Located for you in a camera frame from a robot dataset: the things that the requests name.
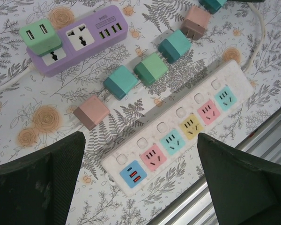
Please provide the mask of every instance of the green usb charger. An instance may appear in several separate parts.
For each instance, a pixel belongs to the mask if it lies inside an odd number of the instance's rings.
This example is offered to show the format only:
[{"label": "green usb charger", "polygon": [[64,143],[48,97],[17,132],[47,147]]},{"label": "green usb charger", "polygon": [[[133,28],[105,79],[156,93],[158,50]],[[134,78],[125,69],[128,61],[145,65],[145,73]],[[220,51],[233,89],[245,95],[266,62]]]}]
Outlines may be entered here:
[{"label": "green usb charger", "polygon": [[47,19],[41,19],[19,30],[24,43],[34,54],[43,56],[62,45],[56,30]]}]

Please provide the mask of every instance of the table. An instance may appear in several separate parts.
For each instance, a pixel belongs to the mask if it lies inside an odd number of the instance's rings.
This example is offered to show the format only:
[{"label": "table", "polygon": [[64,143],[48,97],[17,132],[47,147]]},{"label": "table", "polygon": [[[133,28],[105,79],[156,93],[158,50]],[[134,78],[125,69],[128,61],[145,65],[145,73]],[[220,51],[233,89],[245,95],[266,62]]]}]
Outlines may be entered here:
[{"label": "table", "polygon": [[[75,16],[117,5],[129,24],[125,41],[52,78],[31,72],[0,94],[0,165],[77,130],[73,110],[91,94],[104,99],[102,82],[118,65],[130,70],[178,29],[195,0],[1,0],[0,85],[29,63],[18,29],[48,16],[57,6]],[[256,4],[266,21],[266,42],[247,74],[254,95],[209,134],[236,146],[281,106],[281,0]],[[221,64],[245,65],[260,39],[259,22],[245,3],[227,2],[212,16],[205,36],[150,88],[134,88],[122,101],[106,102],[111,114],[92,131],[67,225],[146,224],[203,175],[200,160],[186,152],[133,198],[109,184],[100,166],[103,153],[173,105],[191,86]]]}]

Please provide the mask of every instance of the usb port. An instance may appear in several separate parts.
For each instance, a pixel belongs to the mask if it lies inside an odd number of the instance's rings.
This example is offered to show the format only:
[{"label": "usb port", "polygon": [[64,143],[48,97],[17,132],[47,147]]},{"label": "usb port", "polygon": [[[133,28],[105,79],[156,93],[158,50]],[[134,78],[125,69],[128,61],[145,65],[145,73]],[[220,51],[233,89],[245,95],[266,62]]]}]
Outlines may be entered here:
[{"label": "usb port", "polygon": [[114,26],[111,27],[113,29],[113,32],[117,33],[117,30]]},{"label": "usb port", "polygon": [[141,176],[138,176],[138,177],[135,178],[133,181],[134,181],[134,182],[137,182],[140,178],[141,178]]},{"label": "usb port", "polygon": [[33,34],[31,33],[30,30],[26,31],[26,33],[27,33],[28,37],[30,38],[30,40],[34,39],[34,36],[33,36]]},{"label": "usb port", "polygon": [[130,177],[134,177],[137,174],[136,171],[134,171],[133,173],[130,174]]},{"label": "usb port", "polygon": [[105,36],[104,36],[104,34],[102,33],[102,31],[101,31],[99,34],[101,35],[102,39],[105,38]]},{"label": "usb port", "polygon": [[107,36],[110,36],[111,34],[109,33],[109,31],[107,29],[104,30]]},{"label": "usb port", "polygon": [[117,23],[117,27],[119,28],[119,30],[122,30],[122,28],[121,28],[119,23]]},{"label": "usb port", "polygon": [[39,27],[41,28],[41,30],[44,34],[48,33],[46,27],[43,24],[39,25]]}]

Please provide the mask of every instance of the white cable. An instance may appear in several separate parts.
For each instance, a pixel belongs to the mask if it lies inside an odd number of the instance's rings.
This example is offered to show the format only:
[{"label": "white cable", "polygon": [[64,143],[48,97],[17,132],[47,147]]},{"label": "white cable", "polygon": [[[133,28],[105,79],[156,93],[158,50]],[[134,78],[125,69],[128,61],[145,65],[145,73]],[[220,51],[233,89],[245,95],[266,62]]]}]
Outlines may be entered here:
[{"label": "white cable", "polygon": [[261,26],[261,40],[258,44],[258,46],[256,47],[253,55],[250,58],[250,61],[248,63],[247,68],[244,70],[244,73],[248,73],[249,70],[251,69],[253,62],[258,54],[258,52],[260,51],[265,39],[266,39],[266,24],[264,22],[263,16],[262,14],[256,9],[256,7],[252,4],[248,2],[248,6],[250,7],[250,9],[258,16],[259,21],[260,21],[260,26]]},{"label": "white cable", "polygon": [[0,86],[0,92],[4,91],[6,88],[9,88],[13,84],[17,83],[22,77],[27,75],[29,72],[32,70],[35,70],[35,67],[33,66],[32,63],[28,64],[27,68],[21,72],[19,75],[13,77],[11,80],[7,81],[5,84]]}]

